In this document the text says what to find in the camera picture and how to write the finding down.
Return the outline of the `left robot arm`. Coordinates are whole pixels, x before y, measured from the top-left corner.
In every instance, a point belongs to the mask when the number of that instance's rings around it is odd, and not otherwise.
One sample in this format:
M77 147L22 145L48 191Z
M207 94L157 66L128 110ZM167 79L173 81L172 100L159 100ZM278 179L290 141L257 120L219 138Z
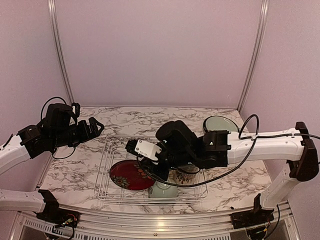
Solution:
M101 135L104 125L90 117L78 120L81 106L78 103L68 105L66 101L50 103L47 101L40 113L40 122L29 125L12 134L0 147L0 172L3 174L13 167L32 160L48 152L55 154L60 147L73 150ZM63 211L49 190L0 191L0 209L2 211L29 211L44 213L53 223L63 219Z

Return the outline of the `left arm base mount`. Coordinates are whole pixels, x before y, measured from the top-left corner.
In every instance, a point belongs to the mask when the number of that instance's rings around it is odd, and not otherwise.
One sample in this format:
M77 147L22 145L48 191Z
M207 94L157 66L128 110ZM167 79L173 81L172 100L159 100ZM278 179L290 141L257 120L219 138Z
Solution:
M49 190L39 189L38 192L44 201L44 209L36 213L38 219L53 223L57 228L65 225L77 227L80 217L78 211L60 208L58 200Z

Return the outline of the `tall shell patterned mug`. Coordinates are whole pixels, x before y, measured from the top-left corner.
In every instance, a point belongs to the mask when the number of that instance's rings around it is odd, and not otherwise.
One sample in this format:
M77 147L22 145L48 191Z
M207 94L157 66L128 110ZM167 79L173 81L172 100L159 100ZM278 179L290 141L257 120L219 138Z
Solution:
M190 185L194 182L198 169L196 168L187 168L187 169L177 169L173 173L173 180L177 184L181 185Z

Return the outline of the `red floral small plate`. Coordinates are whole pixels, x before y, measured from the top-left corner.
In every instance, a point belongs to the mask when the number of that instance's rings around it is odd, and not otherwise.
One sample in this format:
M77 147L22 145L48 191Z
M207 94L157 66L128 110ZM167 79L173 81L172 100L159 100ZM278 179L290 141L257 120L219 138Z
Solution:
M133 159L122 160L112 165L109 177L118 187L131 191L146 190L155 183Z

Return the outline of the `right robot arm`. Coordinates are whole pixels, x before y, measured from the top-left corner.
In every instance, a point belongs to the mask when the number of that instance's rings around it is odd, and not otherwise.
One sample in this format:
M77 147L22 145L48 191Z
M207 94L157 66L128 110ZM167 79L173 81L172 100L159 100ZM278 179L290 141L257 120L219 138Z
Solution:
M247 161L285 160L280 174L255 198L247 214L252 224L260 223L295 186L312 180L320 171L315 136L303 122L277 132L215 130L196 136L176 120L162 125L155 136L157 143L139 139L133 150L147 159L146 173L159 182L167 180L170 169L188 164L201 170L228 165L239 169Z

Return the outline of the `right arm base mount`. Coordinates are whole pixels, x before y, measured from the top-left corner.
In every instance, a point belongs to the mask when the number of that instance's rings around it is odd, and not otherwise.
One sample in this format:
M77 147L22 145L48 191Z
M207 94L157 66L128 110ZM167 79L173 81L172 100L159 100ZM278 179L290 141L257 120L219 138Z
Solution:
M273 212L273 209L262 208L261 194L259 193L254 198L253 209L234 212L230 215L230 218L234 229L248 228L274 220Z

